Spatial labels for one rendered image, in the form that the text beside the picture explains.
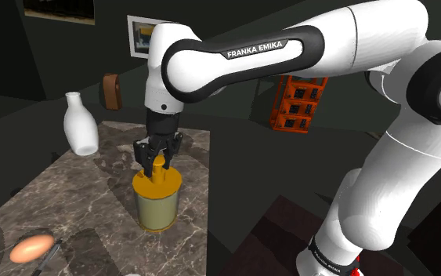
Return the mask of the grey pen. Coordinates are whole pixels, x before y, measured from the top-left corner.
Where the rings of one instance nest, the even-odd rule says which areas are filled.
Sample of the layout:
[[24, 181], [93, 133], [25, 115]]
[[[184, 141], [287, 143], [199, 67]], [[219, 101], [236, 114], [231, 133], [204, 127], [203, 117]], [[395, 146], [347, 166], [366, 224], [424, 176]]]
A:
[[56, 252], [59, 250], [60, 246], [62, 244], [62, 240], [59, 239], [55, 242], [55, 244], [52, 246], [52, 248], [49, 250], [45, 258], [40, 262], [37, 269], [33, 272], [31, 276], [39, 276], [40, 273], [43, 271], [47, 263], [55, 256]]

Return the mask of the white bottle vase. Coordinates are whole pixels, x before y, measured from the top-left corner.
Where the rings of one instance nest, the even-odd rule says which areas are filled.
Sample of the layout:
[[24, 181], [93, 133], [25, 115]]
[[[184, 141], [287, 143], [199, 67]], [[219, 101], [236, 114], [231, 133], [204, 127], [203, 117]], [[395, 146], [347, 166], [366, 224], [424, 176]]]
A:
[[71, 150], [78, 156], [94, 154], [99, 148], [97, 124], [81, 101], [81, 94], [68, 92], [63, 129]]

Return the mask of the yellow lidded pale canister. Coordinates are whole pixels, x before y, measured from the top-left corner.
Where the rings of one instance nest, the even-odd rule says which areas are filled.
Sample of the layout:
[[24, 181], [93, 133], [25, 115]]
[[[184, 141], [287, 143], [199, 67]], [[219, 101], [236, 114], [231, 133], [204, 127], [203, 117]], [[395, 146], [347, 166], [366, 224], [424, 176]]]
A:
[[182, 176], [171, 166], [165, 169], [164, 164], [164, 156], [158, 155], [153, 162], [151, 177], [147, 177], [142, 169], [132, 179], [137, 220], [145, 231], [167, 230], [177, 218]]

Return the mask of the brown wooden block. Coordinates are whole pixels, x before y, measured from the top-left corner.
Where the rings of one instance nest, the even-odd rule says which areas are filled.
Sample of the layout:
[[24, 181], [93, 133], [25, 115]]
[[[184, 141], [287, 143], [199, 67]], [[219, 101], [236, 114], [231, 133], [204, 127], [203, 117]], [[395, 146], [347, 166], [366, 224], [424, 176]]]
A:
[[117, 74], [106, 73], [103, 76], [103, 95], [106, 109], [114, 111], [121, 109], [121, 87]]

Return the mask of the orange shelf rack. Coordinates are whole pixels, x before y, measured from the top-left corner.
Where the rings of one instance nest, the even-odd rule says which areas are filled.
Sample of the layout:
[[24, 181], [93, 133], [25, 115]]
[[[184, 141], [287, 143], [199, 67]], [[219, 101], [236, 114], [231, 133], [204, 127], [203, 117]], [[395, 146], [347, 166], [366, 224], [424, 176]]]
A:
[[282, 76], [269, 117], [273, 130], [307, 133], [328, 78]]

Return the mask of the dark framed wall picture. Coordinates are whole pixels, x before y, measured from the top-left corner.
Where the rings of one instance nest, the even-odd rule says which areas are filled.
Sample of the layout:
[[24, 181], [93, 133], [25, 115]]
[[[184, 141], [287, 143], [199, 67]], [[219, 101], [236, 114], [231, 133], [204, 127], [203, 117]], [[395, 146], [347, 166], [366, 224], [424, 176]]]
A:
[[25, 16], [95, 24], [94, 0], [23, 0]]

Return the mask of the brown marble table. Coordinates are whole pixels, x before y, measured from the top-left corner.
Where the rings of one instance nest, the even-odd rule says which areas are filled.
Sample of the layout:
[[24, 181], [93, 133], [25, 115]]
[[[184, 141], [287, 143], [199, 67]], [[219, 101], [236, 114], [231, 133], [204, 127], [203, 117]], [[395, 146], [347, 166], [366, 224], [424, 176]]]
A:
[[105, 121], [99, 150], [63, 154], [0, 208], [0, 276], [31, 276], [38, 262], [14, 263], [21, 239], [51, 234], [62, 240], [40, 276], [206, 276], [210, 134], [184, 129], [172, 160], [181, 172], [176, 222], [150, 233], [137, 222], [132, 178], [139, 166], [132, 142], [142, 125]]

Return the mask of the tan egg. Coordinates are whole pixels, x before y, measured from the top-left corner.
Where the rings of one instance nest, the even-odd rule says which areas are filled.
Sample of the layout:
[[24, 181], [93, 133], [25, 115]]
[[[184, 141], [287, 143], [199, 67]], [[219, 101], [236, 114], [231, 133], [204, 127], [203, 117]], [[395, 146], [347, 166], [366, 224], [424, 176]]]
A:
[[25, 238], [13, 247], [9, 259], [14, 263], [28, 263], [46, 254], [54, 243], [55, 238], [50, 234], [39, 234]]

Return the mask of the white framed wall picture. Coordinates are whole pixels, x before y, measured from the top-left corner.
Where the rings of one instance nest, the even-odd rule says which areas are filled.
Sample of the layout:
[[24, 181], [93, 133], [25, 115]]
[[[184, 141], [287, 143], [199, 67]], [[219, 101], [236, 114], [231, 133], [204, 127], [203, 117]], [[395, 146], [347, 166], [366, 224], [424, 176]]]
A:
[[130, 56], [147, 59], [154, 28], [165, 20], [127, 15]]

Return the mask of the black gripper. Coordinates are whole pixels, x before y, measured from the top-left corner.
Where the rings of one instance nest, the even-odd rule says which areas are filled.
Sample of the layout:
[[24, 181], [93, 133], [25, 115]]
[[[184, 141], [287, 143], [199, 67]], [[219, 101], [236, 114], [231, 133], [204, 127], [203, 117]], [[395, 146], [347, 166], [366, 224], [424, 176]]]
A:
[[146, 110], [146, 130], [149, 138], [135, 140], [133, 150], [135, 160], [144, 169], [144, 175], [152, 177], [153, 163], [158, 156], [161, 140], [165, 140], [163, 155], [164, 169], [169, 169], [170, 162], [181, 146], [183, 135], [178, 132], [180, 113], [161, 114], [151, 109]]

